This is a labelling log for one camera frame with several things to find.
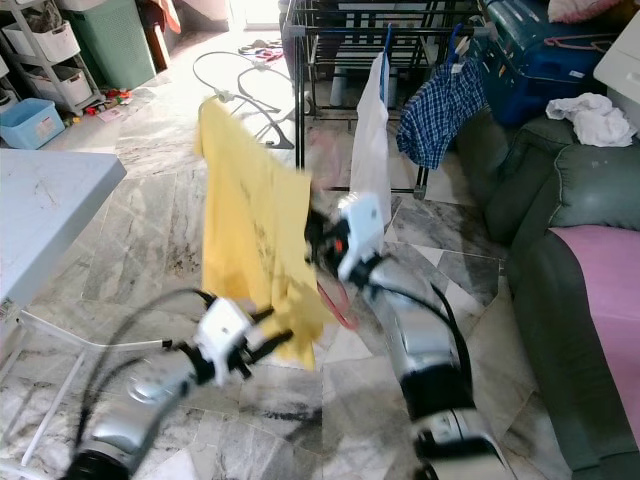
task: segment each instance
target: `blue hanger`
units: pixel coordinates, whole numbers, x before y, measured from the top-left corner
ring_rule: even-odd
[[[456,59],[455,39],[456,39],[456,36],[458,35],[458,32],[462,29],[462,27],[463,25],[461,23],[456,25],[453,29],[453,33],[451,34],[451,37],[449,38],[449,56],[447,58],[447,65],[449,66],[451,66]]]
[[[387,27],[387,39],[384,42],[384,57],[389,56],[389,45],[391,45],[391,24]],[[380,100],[384,103],[384,66],[385,62],[382,62],[382,69],[380,70]]]

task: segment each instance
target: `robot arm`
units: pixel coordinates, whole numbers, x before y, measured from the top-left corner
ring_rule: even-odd
[[[362,289],[383,327],[407,403],[415,453],[424,467],[416,478],[513,479],[475,408],[451,325],[415,301],[428,297],[431,287],[395,259],[380,255],[381,218],[375,196],[349,196],[339,206],[336,222],[311,212],[305,236],[313,263]],[[251,351],[245,335],[253,327],[251,318],[232,301],[216,300],[190,344],[157,356],[130,380],[125,401],[110,406],[80,446],[64,480],[133,476],[160,422],[182,397],[205,382],[224,385],[235,369],[247,378],[248,365],[291,338],[288,331]]]
[[[234,302],[217,299],[190,343],[150,358],[127,384],[78,449],[63,480],[128,480],[153,445],[161,422],[180,400],[206,382],[226,384],[230,373],[245,378],[251,365],[289,340],[291,331],[251,350],[245,335],[254,318]]]
[[[349,195],[338,209],[335,222],[324,220],[335,226],[311,229],[312,255],[321,268],[362,289],[383,327],[407,403],[415,453],[424,465],[423,476],[417,478],[515,478],[475,408],[470,366],[468,376],[461,367],[459,347],[466,353],[466,346],[464,340],[456,341],[452,331],[457,327],[450,328],[441,315],[408,298],[432,298],[432,287],[393,257],[379,253],[384,226],[377,198]]]

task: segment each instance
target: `gray sofa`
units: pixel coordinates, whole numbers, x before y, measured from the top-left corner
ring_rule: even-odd
[[[457,147],[490,235],[510,245],[516,322],[573,479],[640,478],[581,265],[549,230],[640,230],[640,144],[583,146],[571,124],[546,118],[505,130],[485,109],[464,125]]]

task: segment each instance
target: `marble floor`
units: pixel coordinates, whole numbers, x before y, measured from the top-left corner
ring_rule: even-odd
[[[206,169],[192,147],[198,105],[212,92],[193,78],[191,63],[203,52],[234,51],[245,43],[236,34],[191,36],[174,52],[168,71],[135,91],[122,118],[106,124],[84,119],[47,145],[116,153],[128,174],[29,311],[100,342],[141,303],[199,284]],[[211,58],[202,68],[220,88],[233,91],[235,75],[229,72],[241,70],[233,70],[236,59],[227,57]],[[246,68],[241,60],[236,67]],[[252,87],[257,97],[260,88],[282,88],[259,78]],[[236,106],[229,105],[231,110]],[[235,114],[258,131],[264,120],[243,108]],[[282,125],[290,127],[286,115]],[[344,122],[330,121],[313,122],[309,128],[335,135],[342,180],[348,179],[353,131]],[[392,138],[393,185],[409,186],[415,170],[398,154]],[[292,154],[280,151],[276,157],[290,162]],[[336,194],[324,195],[328,204],[336,199]],[[468,341],[476,403],[518,478],[569,479],[514,323],[501,275],[505,249],[488,239],[455,154],[431,173],[424,201],[395,196],[393,205],[385,249],[446,292]],[[201,313],[197,302],[171,302],[149,311],[126,339],[188,338]],[[358,295],[350,313],[358,319],[358,329],[328,325],[315,346],[315,371],[268,358],[250,381],[234,379],[222,389],[207,386],[185,400],[163,425],[135,478],[412,478],[415,459],[406,435],[407,413],[380,329]],[[0,456],[21,457],[77,355],[53,338],[30,341],[0,388]],[[94,360],[89,358],[78,372],[30,463],[54,478],[69,460],[79,394]],[[118,402],[123,382],[124,377],[117,378],[103,399]]]

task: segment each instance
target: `doorway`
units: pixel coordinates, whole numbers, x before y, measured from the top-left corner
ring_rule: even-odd
[[[278,0],[230,0],[233,23],[242,30],[278,30]]]

